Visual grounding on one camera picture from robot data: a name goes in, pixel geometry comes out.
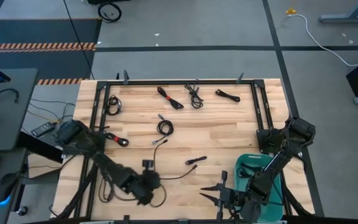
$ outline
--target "wooden table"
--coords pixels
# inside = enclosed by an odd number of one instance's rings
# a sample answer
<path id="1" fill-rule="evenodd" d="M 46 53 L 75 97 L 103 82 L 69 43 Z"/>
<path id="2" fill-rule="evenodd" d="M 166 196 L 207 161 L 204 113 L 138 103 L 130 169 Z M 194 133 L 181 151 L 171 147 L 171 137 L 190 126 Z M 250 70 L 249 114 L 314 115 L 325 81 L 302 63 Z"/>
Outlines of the wooden table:
<path id="1" fill-rule="evenodd" d="M 288 118 L 288 108 L 281 81 L 264 81 L 274 126 L 282 128 Z M 162 181 L 168 194 L 167 201 L 159 208 L 137 206 L 136 202 L 123 202 L 116 198 L 109 203 L 101 203 L 98 198 L 101 175 L 98 174 L 92 220 L 122 220 L 124 215 L 130 215 L 135 220 L 216 218 L 216 207 L 199 195 L 202 192 L 200 188 L 219 182 L 222 170 L 229 172 L 227 187 L 233 187 L 237 158 L 245 153 L 259 154 L 255 135 L 257 122 L 249 85 L 198 86 L 199 96 L 204 99 L 204 106 L 199 110 L 191 107 L 190 95 L 183 85 L 163 86 L 168 95 L 185 106 L 182 110 L 173 109 L 157 93 L 157 86 L 128 85 L 111 88 L 110 94 L 115 94 L 122 101 L 122 113 L 106 117 L 106 125 L 110 126 L 106 131 L 130 141 L 128 147 L 123 148 L 114 141 L 107 140 L 105 153 L 114 162 L 132 167 L 138 173 L 142 172 L 142 159 L 153 159 L 156 145 L 151 145 L 151 142 L 161 138 L 156 131 L 156 126 L 161 121 L 157 116 L 159 113 L 175 127 L 174 133 L 168 137 L 169 141 L 157 151 L 156 168 L 162 177 L 178 177 L 187 172 L 191 168 L 185 165 L 188 159 L 201 156 L 208 158 L 198 162 L 198 167 L 186 177 Z M 240 96 L 241 102 L 236 103 L 216 95 L 218 88 L 228 94 Z M 90 123 L 95 91 L 96 81 L 81 82 L 74 119 Z M 96 124 L 99 124 L 101 117 L 103 96 L 102 90 Z M 53 211 L 60 213 L 76 192 L 82 162 L 83 158 L 78 156 L 61 171 Z M 287 186 L 294 196 L 309 212 L 314 212 L 303 164 L 292 159 L 284 173 Z M 117 191 L 122 197 L 131 197 Z M 158 204 L 162 201 L 163 191 L 157 189 L 154 192 L 152 202 Z M 218 196 L 217 192 L 205 193 Z M 81 215 L 85 215 L 87 199 L 88 192 L 83 197 Z M 229 218 L 228 211 L 224 218 Z"/>

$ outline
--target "teal bin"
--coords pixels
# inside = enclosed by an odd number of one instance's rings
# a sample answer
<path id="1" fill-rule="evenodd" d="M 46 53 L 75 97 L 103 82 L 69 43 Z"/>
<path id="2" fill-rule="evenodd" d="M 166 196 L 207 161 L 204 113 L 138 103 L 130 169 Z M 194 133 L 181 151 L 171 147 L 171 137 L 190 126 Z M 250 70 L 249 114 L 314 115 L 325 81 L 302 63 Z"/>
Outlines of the teal bin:
<path id="1" fill-rule="evenodd" d="M 248 178 L 240 178 L 237 174 L 238 168 L 240 168 L 241 162 L 251 166 L 251 167 L 265 167 L 267 164 L 272 160 L 272 157 L 268 155 L 263 154 L 243 154 L 241 155 L 237 162 L 236 166 L 234 168 L 234 189 L 239 191 L 245 191 L 248 183 Z M 250 169 L 246 169 L 247 173 L 252 175 L 254 172 L 252 172 Z M 276 176 L 274 179 L 274 183 L 277 187 L 277 190 L 275 190 L 274 186 L 272 186 L 272 190 L 269 197 L 269 202 L 275 202 L 282 204 L 281 201 L 281 181 L 280 176 Z M 266 204 L 266 206 L 262 205 L 260 217 L 258 219 L 258 222 L 277 222 L 281 220 L 283 217 L 283 206 L 282 205 L 274 205 L 271 203 Z"/>

